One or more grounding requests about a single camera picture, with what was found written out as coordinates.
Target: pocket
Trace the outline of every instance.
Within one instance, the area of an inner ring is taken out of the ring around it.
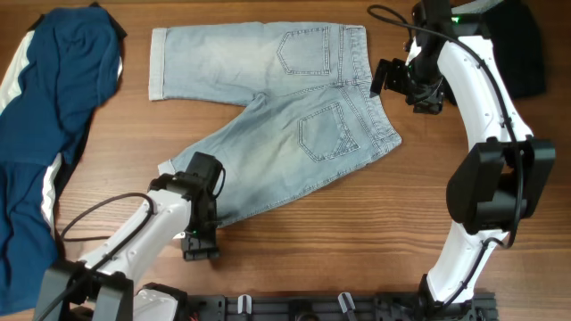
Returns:
[[[285,33],[277,58],[288,75],[328,75],[329,27]]]
[[[299,120],[299,144],[316,162],[332,160],[360,148],[343,120],[339,103]]]

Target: wooden table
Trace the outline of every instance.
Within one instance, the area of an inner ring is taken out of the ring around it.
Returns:
[[[408,16],[415,1],[378,1]],[[196,101],[148,101],[151,29],[242,21],[331,21],[368,29],[371,65],[406,57],[406,31],[369,17],[369,2],[107,4],[128,32],[119,92],[96,115],[87,149],[61,198],[61,230],[82,210],[125,192],[143,192],[156,165],[236,117],[242,107]],[[538,137],[558,158],[532,219],[517,244],[496,251],[477,287],[496,292],[502,320],[560,320],[571,313],[571,3],[530,4],[541,25],[549,90],[516,101]],[[5,70],[26,28],[53,5],[0,5],[0,68]],[[413,114],[402,96],[384,92],[389,120],[403,144],[365,169],[311,195],[219,231],[222,257],[186,263],[178,243],[167,247],[142,284],[157,282],[192,294],[336,294],[414,291],[433,266],[451,218],[448,179],[467,153],[457,108]],[[114,203],[85,219],[74,235],[111,234],[138,201]],[[97,242],[68,243],[70,259]],[[3,320],[29,320],[31,312]]]

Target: blue cloth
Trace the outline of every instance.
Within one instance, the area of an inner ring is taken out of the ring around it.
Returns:
[[[401,143],[379,97],[369,97],[362,26],[252,22],[155,29],[150,71],[151,100],[245,106],[224,128],[159,167],[185,170],[195,152],[216,156],[227,174],[217,200],[220,226],[296,200]]]
[[[33,308],[57,259],[40,205],[47,166],[74,159],[94,109],[117,86],[120,49],[101,8],[55,9],[37,26],[0,115],[0,316]]]

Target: denim pants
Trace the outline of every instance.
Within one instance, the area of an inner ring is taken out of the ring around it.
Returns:
[[[219,226],[303,197],[401,143],[378,96],[369,98],[371,80],[362,26],[250,22],[154,29],[149,99],[245,107],[159,171],[185,170],[195,152],[220,160],[227,176]]]

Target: light blue jeans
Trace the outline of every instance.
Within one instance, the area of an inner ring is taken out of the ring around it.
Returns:
[[[218,198],[220,226],[303,197],[401,143],[378,96],[369,98],[371,79],[362,26],[251,22],[154,29],[149,99],[245,107],[159,171],[185,170],[195,152],[220,160],[227,172]]]

